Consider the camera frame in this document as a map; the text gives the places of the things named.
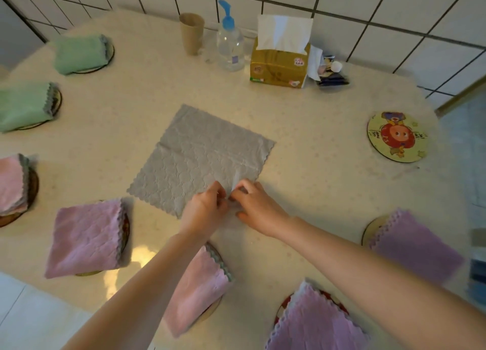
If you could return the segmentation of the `yellow tissue box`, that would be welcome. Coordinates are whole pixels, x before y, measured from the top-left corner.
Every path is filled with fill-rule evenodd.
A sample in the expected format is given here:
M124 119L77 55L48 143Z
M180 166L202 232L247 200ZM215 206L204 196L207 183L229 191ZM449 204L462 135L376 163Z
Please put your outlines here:
M251 60L250 81L279 87L301 89L307 79L308 60L311 44L304 54L279 50L258 50L255 38Z

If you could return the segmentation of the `brown paper cup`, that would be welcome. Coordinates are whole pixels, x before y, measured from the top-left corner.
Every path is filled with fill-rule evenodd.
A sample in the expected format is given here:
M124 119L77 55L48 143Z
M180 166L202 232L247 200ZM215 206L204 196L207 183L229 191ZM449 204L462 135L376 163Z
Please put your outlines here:
M186 54L197 56L203 46L205 21L203 17L194 13L179 15L182 44Z

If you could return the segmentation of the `folded green cloth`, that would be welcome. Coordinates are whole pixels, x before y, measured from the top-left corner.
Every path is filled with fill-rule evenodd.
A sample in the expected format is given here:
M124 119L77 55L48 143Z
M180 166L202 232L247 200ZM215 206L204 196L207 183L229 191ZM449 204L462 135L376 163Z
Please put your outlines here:
M105 65L108 62L109 40L103 34L61 37L54 43L53 67L61 75L70 75Z
M52 120L52 100L59 90L52 82L31 82L0 88L0 133Z

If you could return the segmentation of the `person's left hand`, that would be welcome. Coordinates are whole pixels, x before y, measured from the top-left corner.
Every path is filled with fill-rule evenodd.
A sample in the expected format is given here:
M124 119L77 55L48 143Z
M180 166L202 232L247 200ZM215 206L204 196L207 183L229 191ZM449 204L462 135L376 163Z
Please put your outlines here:
M186 204L180 219L178 235L206 242L220 227L227 213L206 214L201 203L201 193L195 194Z

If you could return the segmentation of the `clear blue pump bottle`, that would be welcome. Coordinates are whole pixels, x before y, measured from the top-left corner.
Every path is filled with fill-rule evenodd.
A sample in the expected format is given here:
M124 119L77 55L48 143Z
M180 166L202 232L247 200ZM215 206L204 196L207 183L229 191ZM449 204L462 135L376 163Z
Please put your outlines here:
M231 15L231 6L225 0L218 0L224 11L217 32L216 47L219 65L230 72L243 70L245 67L245 38L236 26Z

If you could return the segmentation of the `round cartoon print coaster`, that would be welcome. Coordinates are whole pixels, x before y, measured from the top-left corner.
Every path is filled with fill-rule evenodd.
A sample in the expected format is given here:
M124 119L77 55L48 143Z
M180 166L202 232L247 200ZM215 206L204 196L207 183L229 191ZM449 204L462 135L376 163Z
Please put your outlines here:
M382 156L399 163L415 163L428 155L428 133L409 114L384 111L374 114L367 125L368 139Z

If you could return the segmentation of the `person's right hand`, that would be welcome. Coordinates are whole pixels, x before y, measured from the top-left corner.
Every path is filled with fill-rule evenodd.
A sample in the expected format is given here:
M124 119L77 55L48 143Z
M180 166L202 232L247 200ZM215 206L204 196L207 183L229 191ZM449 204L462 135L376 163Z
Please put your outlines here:
M260 182L242 179L231 192L230 199L240 204L238 212L258 215L261 227L254 230L265 236L285 241L291 217L266 193Z

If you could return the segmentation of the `round wooden coaster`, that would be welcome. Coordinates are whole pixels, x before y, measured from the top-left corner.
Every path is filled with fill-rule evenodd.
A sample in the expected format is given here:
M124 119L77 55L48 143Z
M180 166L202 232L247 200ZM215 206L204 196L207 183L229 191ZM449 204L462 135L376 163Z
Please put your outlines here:
M386 224L388 221L389 215L382 215L380 217L375 218L371 221L363 231L361 237L361 245L368 246L369 241L374 237L374 235L380 230L380 228Z
M54 99L52 100L52 115L53 115L53 118L54 119L58 112L59 112L59 109L61 108L61 105L62 105L62 93L60 92L60 90L57 90L54 94ZM23 126L23 127L19 127L16 129L16 131L23 131L23 130L30 130L30 129L33 129L33 128L36 128L36 127L39 127L47 122L49 122L50 120L46 120L46 121L42 121L42 122L39 122L39 123L36 123L36 124L33 124L33 125L30 125L30 126Z
M89 73L94 73L96 71L100 71L104 69L105 67L109 66L110 63L112 62L114 55L115 55L115 48L113 46L113 43L109 40L107 44L107 54L108 54L108 62L105 65L91 68L91 69L86 69L86 70L81 70L81 71L76 71L73 74L89 74Z
M36 171L30 167L29 168L29 189L27 194L27 210L24 212L16 212L6 216L0 216L0 229L13 223L15 220L20 218L24 213L26 213L30 207L33 206L36 196L39 192L39 177Z
M124 252L124 249L126 248L126 246L128 244L129 237L130 237L130 219L128 217L128 214L125 213L124 214L124 222L123 222L123 226L122 226L122 241L121 241L120 246L119 246L120 247L120 259L121 259L122 253ZM77 276L77 277L88 277L88 276L99 274L101 272L102 271L77 273L77 274L75 274L75 276Z
M217 249L212 245L211 242L206 243L206 250L209 251L211 257L220 266L220 268L222 270L224 270L224 262L222 260L222 257L219 254L219 252L217 251ZM195 324L197 324L199 322L204 322L205 320L207 320L217 310L217 308L220 305L224 296L225 295L222 294L222 296L220 298L218 298L208 308L206 308L206 310L198 317Z

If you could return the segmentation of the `folded pink cloth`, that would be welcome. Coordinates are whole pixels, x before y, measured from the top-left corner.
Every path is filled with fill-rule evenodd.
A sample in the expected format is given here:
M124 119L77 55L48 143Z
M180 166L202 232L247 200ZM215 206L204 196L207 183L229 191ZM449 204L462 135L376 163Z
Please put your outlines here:
M206 243L189 263L173 292L163 320L179 338L228 291L234 281L218 251Z
M60 208L44 277L54 279L120 268L125 213L120 198Z
M28 209L29 160L17 153L0 158L0 216Z

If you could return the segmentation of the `person's left forearm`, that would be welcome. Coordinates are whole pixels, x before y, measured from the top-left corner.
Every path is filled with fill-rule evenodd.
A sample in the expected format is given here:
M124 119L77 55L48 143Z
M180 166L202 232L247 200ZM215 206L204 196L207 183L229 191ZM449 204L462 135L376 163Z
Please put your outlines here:
M181 230L61 350L147 350L186 268L211 232Z

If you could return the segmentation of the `person's right forearm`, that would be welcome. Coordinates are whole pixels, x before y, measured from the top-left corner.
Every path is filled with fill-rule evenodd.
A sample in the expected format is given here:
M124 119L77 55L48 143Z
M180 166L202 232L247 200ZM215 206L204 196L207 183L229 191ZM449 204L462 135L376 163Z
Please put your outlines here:
M376 253L289 217L278 238L410 350L486 350L486 315Z

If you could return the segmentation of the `white plastic wrapper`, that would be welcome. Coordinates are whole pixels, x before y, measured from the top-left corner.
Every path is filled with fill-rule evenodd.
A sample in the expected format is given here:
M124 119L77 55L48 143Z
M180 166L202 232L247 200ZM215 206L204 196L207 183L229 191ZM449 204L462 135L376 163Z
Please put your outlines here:
M314 80L315 82L320 82L319 77L319 66L321 65L321 59L323 57L323 50L310 45L308 63L307 63L307 77Z

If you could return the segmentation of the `folded purple cloth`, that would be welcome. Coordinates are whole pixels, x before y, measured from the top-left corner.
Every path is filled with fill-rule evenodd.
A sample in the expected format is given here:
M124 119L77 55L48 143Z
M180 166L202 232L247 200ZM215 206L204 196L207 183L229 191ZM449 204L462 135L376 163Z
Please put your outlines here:
M364 247L437 285L445 284L465 261L459 252L402 209L393 211Z
M369 335L311 282L302 281L265 350L368 350Z

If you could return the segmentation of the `round red white coaster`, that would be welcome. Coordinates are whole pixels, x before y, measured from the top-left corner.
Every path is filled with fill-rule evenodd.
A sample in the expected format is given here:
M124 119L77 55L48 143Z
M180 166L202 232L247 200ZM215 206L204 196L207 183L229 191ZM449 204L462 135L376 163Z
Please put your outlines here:
M320 294L324 296L326 299L332 301L336 306L339 307L346 315L349 315L349 311L346 309L346 307L338 300L338 298L324 290L318 289ZM283 316L284 311L288 307L289 303L291 302L292 296L294 293L290 294L287 298L284 299L284 301L281 303L278 311L276 312L275 320L274 320L274 326L280 321L281 317Z

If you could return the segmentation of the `grey textured cleaning cloth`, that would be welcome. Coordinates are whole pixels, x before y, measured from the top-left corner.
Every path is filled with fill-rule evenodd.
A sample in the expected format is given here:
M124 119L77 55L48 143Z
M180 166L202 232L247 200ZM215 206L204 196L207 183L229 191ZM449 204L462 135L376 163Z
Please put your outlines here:
M255 181L275 144L183 104L127 192L180 219L191 198L214 181L227 197L240 180Z

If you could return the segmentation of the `white tissue sheet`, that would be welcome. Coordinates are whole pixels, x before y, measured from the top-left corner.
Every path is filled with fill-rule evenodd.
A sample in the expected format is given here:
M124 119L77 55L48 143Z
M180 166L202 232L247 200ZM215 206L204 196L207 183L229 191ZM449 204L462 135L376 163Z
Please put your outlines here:
M307 55L313 19L285 15L259 15L257 51L274 50Z

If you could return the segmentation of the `dark small packet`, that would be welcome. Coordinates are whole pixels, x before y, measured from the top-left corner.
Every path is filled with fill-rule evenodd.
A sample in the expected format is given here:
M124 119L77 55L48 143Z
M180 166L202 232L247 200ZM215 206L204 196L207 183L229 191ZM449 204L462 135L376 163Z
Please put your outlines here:
M323 73L319 74L317 85L322 88L341 87L349 85L349 80L340 72L324 71Z

